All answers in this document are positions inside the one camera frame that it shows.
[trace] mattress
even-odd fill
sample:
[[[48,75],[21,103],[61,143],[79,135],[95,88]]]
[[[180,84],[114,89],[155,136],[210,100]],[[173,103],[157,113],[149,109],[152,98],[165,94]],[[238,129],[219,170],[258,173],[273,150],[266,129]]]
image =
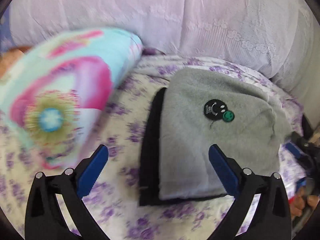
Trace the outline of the mattress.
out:
[[[150,104],[155,93],[167,87],[174,73],[185,67],[217,71],[261,88],[279,100],[292,128],[302,133],[302,107],[257,71],[210,57],[143,56],[108,102],[89,144],[88,156],[100,144],[109,149],[109,160],[83,202],[110,239],[207,239],[233,203],[233,197],[225,196],[171,206],[138,206],[140,147]],[[0,207],[24,236],[25,211],[34,175],[38,171],[47,176],[62,171],[41,168],[33,160],[33,153],[26,151],[6,126],[3,113],[0,117]],[[290,198],[295,182],[305,174],[283,146],[279,149],[279,162]],[[255,196],[239,233],[248,228],[258,199],[259,195]],[[70,230],[78,234],[59,195],[58,202]]]

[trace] blue flower center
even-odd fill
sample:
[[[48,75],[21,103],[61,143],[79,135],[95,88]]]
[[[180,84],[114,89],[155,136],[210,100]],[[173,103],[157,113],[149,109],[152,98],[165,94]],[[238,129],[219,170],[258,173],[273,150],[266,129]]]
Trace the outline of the blue flower center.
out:
[[[44,109],[39,116],[39,124],[45,132],[54,132],[60,129],[63,124],[61,111],[55,108]]]

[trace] smiley face patch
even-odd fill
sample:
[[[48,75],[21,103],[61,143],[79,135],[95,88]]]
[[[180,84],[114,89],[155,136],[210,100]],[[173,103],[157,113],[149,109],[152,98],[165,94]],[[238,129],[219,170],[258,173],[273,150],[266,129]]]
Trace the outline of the smiley face patch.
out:
[[[231,122],[235,118],[235,114],[228,110],[226,103],[218,99],[212,99],[204,105],[204,115],[206,118],[218,121]]]

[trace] floral bed sheet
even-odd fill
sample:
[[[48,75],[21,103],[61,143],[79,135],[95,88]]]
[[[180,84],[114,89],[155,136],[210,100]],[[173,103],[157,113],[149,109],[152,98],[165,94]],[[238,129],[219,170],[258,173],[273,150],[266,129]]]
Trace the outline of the floral bed sheet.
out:
[[[109,161],[91,193],[83,202],[100,227],[112,240],[122,239],[207,239],[230,208],[233,197],[225,196],[203,202],[185,202],[172,206],[138,206],[138,169],[140,146],[155,93],[169,85],[170,78],[184,67],[218,71],[256,85],[269,96],[278,98],[294,130],[301,131],[302,107],[260,73],[223,60],[200,57],[145,56],[115,91],[88,144],[88,156],[105,144]],[[61,170],[43,170],[32,153],[21,147],[15,134],[0,120],[0,207],[18,232],[24,236],[28,194],[36,172],[48,175]],[[294,195],[295,181],[303,169],[284,148],[279,149],[280,174],[288,197]],[[57,196],[65,220],[79,234],[61,196]],[[256,209],[255,196],[239,230],[246,231]]]

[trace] floral pillow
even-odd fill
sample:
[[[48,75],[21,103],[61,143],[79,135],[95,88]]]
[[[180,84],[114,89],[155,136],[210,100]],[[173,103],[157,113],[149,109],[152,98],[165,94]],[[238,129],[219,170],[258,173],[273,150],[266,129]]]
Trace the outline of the floral pillow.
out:
[[[141,40],[116,28],[62,33],[0,79],[0,109],[45,168],[78,161],[108,98],[140,59]]]

